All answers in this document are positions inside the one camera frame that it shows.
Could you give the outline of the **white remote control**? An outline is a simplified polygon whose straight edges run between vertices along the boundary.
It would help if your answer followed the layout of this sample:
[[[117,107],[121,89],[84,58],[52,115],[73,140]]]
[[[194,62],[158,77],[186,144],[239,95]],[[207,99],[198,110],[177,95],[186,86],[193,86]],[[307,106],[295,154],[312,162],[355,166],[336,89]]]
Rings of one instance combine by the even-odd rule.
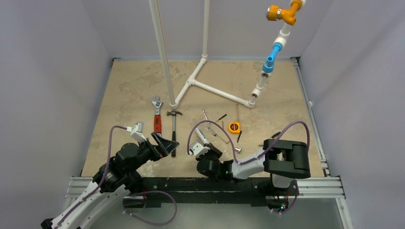
[[[206,136],[199,130],[199,128],[195,128],[195,133],[197,134],[197,136],[199,137],[202,145],[208,145],[210,142],[208,141],[208,139],[206,138]]]

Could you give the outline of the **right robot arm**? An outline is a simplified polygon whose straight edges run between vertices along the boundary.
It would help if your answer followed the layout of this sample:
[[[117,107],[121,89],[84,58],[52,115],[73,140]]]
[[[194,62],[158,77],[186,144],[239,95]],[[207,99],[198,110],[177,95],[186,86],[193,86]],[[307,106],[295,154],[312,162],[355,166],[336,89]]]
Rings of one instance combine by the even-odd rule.
[[[299,141],[267,139],[262,149],[241,159],[220,161],[222,152],[212,144],[202,146],[193,143],[193,153],[197,161],[197,171],[218,181],[239,182],[250,176],[267,172],[271,175],[268,188],[280,194],[289,187],[293,179],[311,177],[308,145]]]

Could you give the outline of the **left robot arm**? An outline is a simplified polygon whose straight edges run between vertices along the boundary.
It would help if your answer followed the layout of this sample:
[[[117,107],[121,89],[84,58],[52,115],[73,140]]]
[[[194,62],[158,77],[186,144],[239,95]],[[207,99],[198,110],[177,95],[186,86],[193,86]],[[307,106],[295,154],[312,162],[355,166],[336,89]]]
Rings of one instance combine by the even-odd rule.
[[[84,192],[62,214],[45,219],[43,229],[83,229],[95,221],[104,210],[125,196],[148,194],[166,195],[175,204],[174,197],[157,189],[147,190],[144,178],[137,169],[149,161],[158,161],[175,151],[179,142],[162,138],[153,132],[151,136],[157,142],[153,145],[148,138],[134,128],[129,129],[135,143],[126,143],[116,153],[109,156],[93,176]]]

